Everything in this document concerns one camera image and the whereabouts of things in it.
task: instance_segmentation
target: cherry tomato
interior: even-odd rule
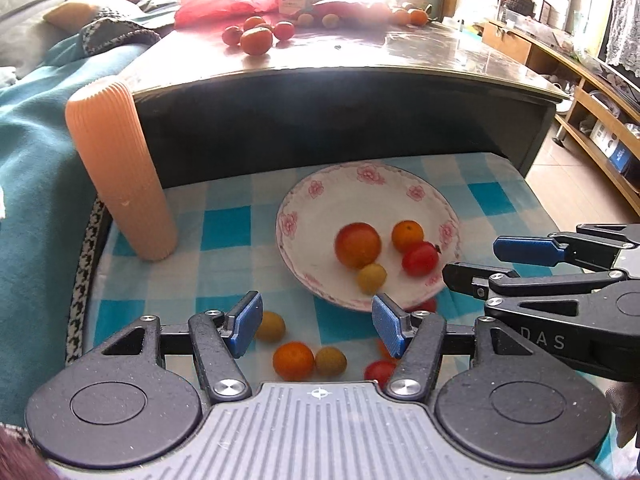
[[[427,301],[423,301],[420,304],[406,308],[405,310],[407,312],[415,312],[416,310],[426,310],[427,312],[435,312],[437,308],[438,308],[438,301],[435,298],[431,298]]]
[[[426,276],[438,264],[438,251],[429,242],[418,242],[402,258],[402,268],[409,276]]]
[[[240,36],[242,36],[242,30],[240,30],[240,27],[232,25],[222,32],[222,42],[229,46],[237,45],[240,43]]]
[[[364,370],[365,381],[378,381],[380,388],[384,388],[396,370],[396,363],[391,361],[375,361]]]
[[[278,22],[273,26],[273,35],[280,41],[287,41],[293,38],[296,27],[291,22]]]

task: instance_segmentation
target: checkered tablecloth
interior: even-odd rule
[[[509,266],[494,257],[495,237],[545,236],[556,230],[522,176],[496,155],[415,156],[383,162],[420,176],[444,195],[460,220],[465,261]],[[143,314],[155,314],[163,324],[186,322],[204,310],[227,311],[248,290],[258,290],[264,308],[286,322],[283,342],[300,340],[314,352],[321,346],[336,346],[348,359],[347,371],[339,379],[361,380],[366,365],[380,358],[370,315],[333,306],[307,292],[287,270],[275,243],[280,202],[299,180],[318,169],[237,176],[166,190],[179,242],[175,253],[162,262],[139,260],[114,225],[94,280],[85,349]],[[513,267],[521,276],[575,272],[564,264],[553,269]],[[482,312],[481,301],[447,289],[437,302],[438,312],[456,324],[473,324]],[[263,381],[278,380],[271,365],[276,346],[253,342],[238,361],[254,390]],[[167,367],[197,384],[190,356],[168,356]],[[440,384],[467,367],[468,358],[444,359]],[[614,471],[612,457],[623,452],[615,449],[612,436],[598,459],[609,472]]]

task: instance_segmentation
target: peach ribbed cup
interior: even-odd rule
[[[98,196],[129,245],[143,260],[167,257],[178,235],[129,88],[116,76],[98,79],[71,96],[65,116]]]

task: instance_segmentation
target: tiled floor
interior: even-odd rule
[[[566,136],[564,148],[551,137],[553,126],[527,175],[527,183],[561,231],[580,223],[640,221],[618,189],[584,150]]]

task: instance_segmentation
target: fruit on table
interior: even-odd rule
[[[402,268],[409,276],[426,276],[438,264],[438,251],[429,242],[418,242],[402,257]]]
[[[222,43],[229,46],[237,45],[240,43],[240,36],[242,36],[242,30],[240,27],[232,25],[222,32]]]
[[[313,352],[300,341],[280,346],[273,353],[273,369],[285,381],[303,381],[314,371]]]
[[[407,312],[415,312],[416,310],[426,310],[427,312],[435,312],[438,308],[438,300],[435,298],[430,298],[427,301],[423,301],[420,304],[412,306],[411,308],[406,308]]]
[[[273,35],[280,41],[287,41],[293,38],[296,27],[291,22],[278,22],[273,26]]]
[[[273,34],[268,28],[250,28],[240,36],[240,48],[250,56],[266,54],[273,45]]]
[[[252,16],[244,20],[244,25],[242,26],[242,29],[246,32],[248,30],[251,30],[254,27],[258,27],[259,25],[262,25],[263,23],[266,23],[266,22],[264,21],[264,18],[262,16]]]
[[[381,250],[380,235],[364,222],[345,225],[338,231],[334,241],[338,261],[351,269],[361,269],[372,264],[380,256]]]
[[[265,310],[262,313],[262,322],[255,333],[255,338],[266,343],[275,343],[284,337],[287,327],[280,314]]]
[[[396,250],[404,254],[417,244],[424,240],[424,231],[418,222],[413,220],[402,220],[394,225],[391,231],[391,241]]]
[[[394,9],[391,13],[391,23],[404,27],[411,23],[411,17],[409,13],[404,9]]]
[[[335,14],[327,14],[322,18],[322,24],[325,28],[337,28],[340,25],[340,18]]]
[[[363,294],[373,296],[386,282],[386,270],[380,264],[364,266],[356,276],[356,282]]]
[[[386,23],[391,19],[391,9],[387,4],[375,3],[367,7],[367,18],[372,23]]]
[[[409,11],[409,18],[411,19],[411,24],[417,27],[426,25],[429,21],[428,14],[421,9],[411,9]]]
[[[380,389],[386,386],[386,382],[394,374],[396,363],[391,361],[375,361],[364,370],[365,381],[378,381]]]
[[[316,370],[323,377],[335,377],[347,369],[347,358],[335,346],[325,346],[316,354]]]
[[[314,24],[314,17],[311,14],[300,14],[296,25],[299,27],[311,27]]]
[[[386,349],[386,346],[382,342],[382,339],[378,339],[376,341],[376,344],[378,345],[378,351],[380,352],[380,355],[385,361],[391,361],[392,363],[398,362],[398,359],[391,357],[391,354],[389,353],[389,350]]]

